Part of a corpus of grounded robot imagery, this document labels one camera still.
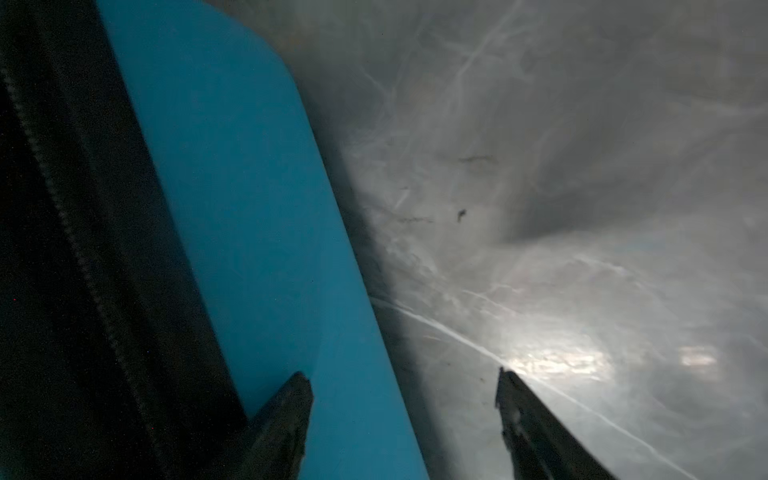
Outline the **blue suitcase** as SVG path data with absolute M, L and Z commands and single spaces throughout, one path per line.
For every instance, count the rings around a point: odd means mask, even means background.
M 1 5 L 1 475 L 199 479 L 296 372 L 296 479 L 427 475 L 293 78 L 201 1 Z

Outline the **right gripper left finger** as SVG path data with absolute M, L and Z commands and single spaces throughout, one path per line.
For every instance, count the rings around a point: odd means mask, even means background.
M 296 479 L 305 457 L 313 401 L 309 379 L 294 373 L 197 477 Z

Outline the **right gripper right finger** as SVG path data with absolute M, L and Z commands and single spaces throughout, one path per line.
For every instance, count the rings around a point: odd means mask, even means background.
M 514 371 L 499 371 L 495 406 L 515 479 L 615 479 Z

